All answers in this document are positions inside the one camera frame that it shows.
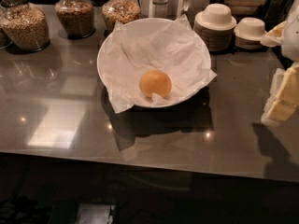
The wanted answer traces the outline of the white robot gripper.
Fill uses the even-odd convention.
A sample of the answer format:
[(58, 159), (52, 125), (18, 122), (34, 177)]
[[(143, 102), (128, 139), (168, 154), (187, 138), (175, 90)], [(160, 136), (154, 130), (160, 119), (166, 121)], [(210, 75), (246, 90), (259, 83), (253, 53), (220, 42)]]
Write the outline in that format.
[[(272, 48), (280, 46), (282, 54), (294, 62), (299, 61), (299, 14), (292, 13), (261, 39), (260, 43)], [(287, 70), (278, 68), (273, 76), (261, 122), (278, 126), (290, 118), (299, 107), (299, 63), (293, 63)]]

